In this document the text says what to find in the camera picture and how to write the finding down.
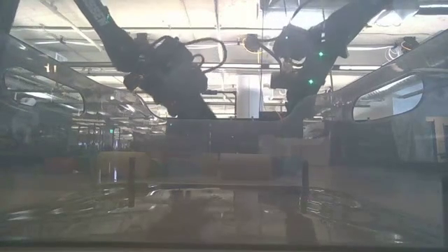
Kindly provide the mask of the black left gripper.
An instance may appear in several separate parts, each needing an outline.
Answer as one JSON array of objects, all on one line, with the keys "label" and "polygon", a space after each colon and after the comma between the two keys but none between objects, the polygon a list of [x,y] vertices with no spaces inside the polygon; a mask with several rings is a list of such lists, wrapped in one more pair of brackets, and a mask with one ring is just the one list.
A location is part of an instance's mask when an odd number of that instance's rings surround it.
[{"label": "black left gripper", "polygon": [[192,54],[177,37],[163,36],[144,45],[136,68],[138,87],[158,104],[168,104],[171,117],[179,119],[216,119],[216,115],[200,95],[207,90],[207,77],[194,62]]}]

